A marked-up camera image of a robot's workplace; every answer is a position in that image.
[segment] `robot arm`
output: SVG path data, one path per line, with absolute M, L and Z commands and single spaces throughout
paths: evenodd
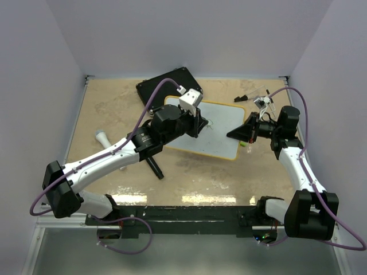
M 68 217 L 75 212 L 90 214 L 100 219 L 110 218 L 109 215 L 115 206 L 114 200 L 109 195 L 83 191 L 89 184 L 115 169 L 141 162 L 161 152 L 164 145 L 184 134 L 198 137 L 208 123 L 201 117 L 200 109 L 197 108 L 202 94 L 194 89 L 185 93 L 182 87 L 178 91 L 182 94 L 179 106 L 162 106 L 152 119 L 143 123 L 136 132 L 127 135 L 131 140 L 121 150 L 116 151 L 127 138 L 121 139 L 110 148 L 64 166 L 60 166 L 57 161 L 48 164 L 43 189 L 56 179 L 68 175 L 46 193 L 56 218 Z M 77 166 L 83 163 L 85 165 L 78 170 Z
M 258 136 L 271 139 L 271 149 L 290 176 L 295 190 L 291 203 L 288 204 L 279 198 L 262 197 L 258 205 L 261 206 L 264 215 L 273 217 L 284 224 L 289 237 L 330 239 L 333 235 L 335 221 L 321 206 L 299 161 L 300 158 L 303 158 L 301 155 L 303 146 L 295 134 L 300 112 L 292 106 L 284 106 L 277 121 L 271 118 L 269 121 L 264 121 L 261 120 L 261 117 L 266 109 L 264 108 L 266 104 L 267 101 L 264 101 L 260 105 L 261 113 L 252 112 L 242 126 L 227 133 L 229 138 L 249 143 L 255 142 Z M 322 198 L 336 215 L 338 197 L 326 192 L 313 174 L 307 160 L 305 158 L 302 160 L 313 180 L 312 183 L 322 192 Z

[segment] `wooden table surface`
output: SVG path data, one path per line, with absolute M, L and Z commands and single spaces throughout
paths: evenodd
M 114 144 L 134 127 L 143 103 L 135 85 L 141 79 L 90 80 L 72 139 L 67 162 L 74 162 L 102 150 L 95 139 L 97 129 L 105 130 Z M 262 85 L 270 92 L 284 87 L 282 80 L 198 79 L 204 100 L 233 104 L 236 96 Z M 289 105 L 287 93 L 274 97 L 276 113 Z M 236 103 L 258 111 L 252 101 Z M 261 196 L 290 201 L 293 189 L 288 174 L 270 149 L 270 140 L 240 147 L 234 161 L 211 158 L 165 148 L 154 156 L 163 171 L 158 178 L 146 162 L 116 170 L 86 188 L 111 194 L 121 205 L 253 205 Z

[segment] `gray wall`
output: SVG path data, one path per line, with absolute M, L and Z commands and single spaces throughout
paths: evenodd
M 291 75 L 310 111 L 309 156 L 320 182 L 338 194 L 339 213 L 366 240 L 367 1 L 334 0 Z M 297 96 L 292 97 L 301 107 Z M 345 244 L 358 245 L 342 231 Z M 348 252 L 366 274 L 366 252 Z
M 82 71 L 289 75 L 331 0 L 47 0 Z
M 20 274 L 29 206 L 63 159 L 83 76 L 44 0 L 0 3 L 0 274 Z

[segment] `purple cable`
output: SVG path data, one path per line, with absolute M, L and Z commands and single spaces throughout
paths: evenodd
M 280 88 L 279 90 L 275 91 L 274 93 L 272 93 L 271 95 L 269 95 L 269 98 L 271 99 L 273 96 L 275 96 L 277 93 L 283 91 L 283 90 L 293 90 L 295 91 L 300 98 L 302 99 L 302 103 L 304 106 L 304 115 L 305 115 L 305 119 L 306 119 L 306 137 L 304 140 L 304 147 L 301 150 L 301 152 L 299 153 L 299 162 L 300 165 L 302 166 L 302 169 L 304 170 L 304 173 L 306 174 L 308 180 L 311 182 L 311 186 L 313 188 L 313 190 L 316 193 L 316 196 L 318 197 L 318 199 L 321 202 L 321 205 L 323 206 L 323 208 L 326 210 L 326 212 L 338 223 L 340 224 L 346 231 L 348 231 L 354 238 L 356 238 L 362 245 L 362 247 L 355 247 L 355 246 L 347 246 L 347 245 L 339 245 L 337 243 L 332 243 L 330 241 L 322 241 L 323 243 L 326 243 L 328 245 L 331 246 L 335 246 L 337 248 L 343 248 L 343 249 L 349 249 L 349 250 L 356 250 L 356 251 L 364 251 L 367 249 L 366 243 L 365 241 L 356 233 L 354 232 L 348 225 L 346 225 L 344 222 L 342 222 L 337 216 L 334 215 L 334 213 L 328 208 L 328 206 L 326 205 L 325 201 L 322 199 L 320 192 L 317 190 L 317 187 L 312 180 L 312 177 L 309 173 L 309 171 L 307 170 L 306 166 L 304 165 L 303 162 L 303 158 L 301 158 L 302 154 L 305 152 L 305 150 L 307 149 L 308 146 L 308 140 L 309 140 L 309 113 L 307 110 L 307 104 L 306 101 L 304 100 L 304 97 L 302 96 L 302 94 L 300 93 L 299 90 L 297 90 L 296 88 L 293 87 L 284 87 L 284 88 Z
M 132 137 L 134 136 L 134 134 L 136 133 L 137 129 L 139 128 L 140 126 L 140 123 L 142 122 L 143 118 L 144 118 L 144 115 L 145 113 L 148 111 L 149 109 L 149 106 L 150 104 L 152 103 L 155 95 L 158 93 L 159 89 L 162 87 L 162 85 L 166 82 L 171 82 L 173 83 L 177 88 L 179 88 L 179 85 L 173 80 L 173 79 L 170 79 L 170 78 L 165 78 L 163 79 L 158 85 L 157 87 L 155 87 L 153 93 L 151 94 L 147 104 L 145 105 L 144 107 L 144 110 L 142 112 L 142 114 L 140 115 L 140 118 L 138 120 L 138 122 L 136 123 L 134 129 L 132 130 L 131 134 L 129 135 L 129 137 L 126 139 L 126 141 L 121 144 L 120 146 L 116 147 L 114 150 L 113 150 L 113 154 L 116 153 L 117 151 L 121 150 L 131 139 Z M 91 164 L 99 159 L 102 159 L 102 158 L 105 158 L 106 156 L 109 156 L 111 155 L 111 152 L 106 152 L 102 155 L 99 155 L 99 156 L 96 156 L 95 158 L 92 158 L 80 165 L 78 165 L 76 167 L 77 170 L 81 169 L 82 167 L 88 165 L 88 164 Z M 65 179 L 66 177 L 70 176 L 72 173 L 74 173 L 74 170 L 70 170 L 69 172 L 67 172 L 66 174 L 64 174 L 63 176 L 59 177 L 58 179 L 56 179 L 53 183 L 51 183 L 48 187 L 46 187 L 38 196 L 37 198 L 34 200 L 34 202 L 32 203 L 32 205 L 30 206 L 30 209 L 29 209 L 29 214 L 32 215 L 32 216 L 40 216 L 40 215 L 43 215 L 45 213 L 48 213 L 48 212 L 51 212 L 52 209 L 47 209 L 45 211 L 42 211 L 42 212 L 39 212 L 39 213 L 35 213 L 34 212 L 34 208 L 36 206 L 36 204 L 40 201 L 40 199 L 48 192 L 50 191 L 56 184 L 58 184 L 60 181 L 62 181 L 63 179 Z
M 102 246 L 104 246 L 105 248 L 107 249 L 110 249 L 114 252 L 117 252 L 117 253 L 120 253 L 120 254 L 126 254 L 126 255 L 136 255 L 136 254 L 139 254 L 143 251 L 145 251 L 151 244 L 152 240 L 153 240 L 153 232 L 151 230 L 151 227 L 149 226 L 149 224 L 144 221 L 143 219 L 140 219 L 140 218 L 137 218 L 137 217 L 126 217 L 126 218 L 121 218 L 121 219 L 116 219 L 114 221 L 104 221 L 104 220 L 101 220 L 97 217 L 93 217 L 93 219 L 101 222 L 101 223 L 115 223 L 115 222 L 121 222 L 121 221 L 128 221 L 128 220 L 131 220 L 131 219 L 134 219 L 136 221 L 139 221 L 139 222 L 142 222 L 144 223 L 147 227 L 148 227 L 148 230 L 149 230 L 149 241 L 148 243 L 146 244 L 146 246 L 144 246 L 143 248 L 137 250 L 137 251 L 125 251 L 125 250 L 120 250 L 120 249 L 117 249 L 115 247 L 112 247 L 112 246 L 109 246 L 109 245 L 106 245 L 104 242 L 101 241 L 101 239 L 99 238 L 98 234 L 97 234 L 97 240 L 98 240 L 98 244 L 101 244 Z

